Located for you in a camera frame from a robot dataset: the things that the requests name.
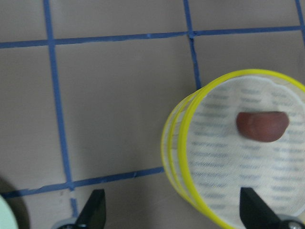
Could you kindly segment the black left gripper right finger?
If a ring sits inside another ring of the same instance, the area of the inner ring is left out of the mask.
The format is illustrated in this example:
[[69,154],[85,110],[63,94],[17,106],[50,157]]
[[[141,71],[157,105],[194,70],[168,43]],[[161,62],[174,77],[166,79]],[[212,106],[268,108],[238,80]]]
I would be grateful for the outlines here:
[[278,229],[281,222],[251,187],[240,189],[239,215],[246,229]]

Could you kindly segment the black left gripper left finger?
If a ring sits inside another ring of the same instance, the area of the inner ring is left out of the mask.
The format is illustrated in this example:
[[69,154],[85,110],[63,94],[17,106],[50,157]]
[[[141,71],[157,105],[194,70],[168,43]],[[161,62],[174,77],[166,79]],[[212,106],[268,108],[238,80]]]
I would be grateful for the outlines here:
[[103,229],[106,223],[106,199],[104,189],[92,191],[78,216],[75,229]]

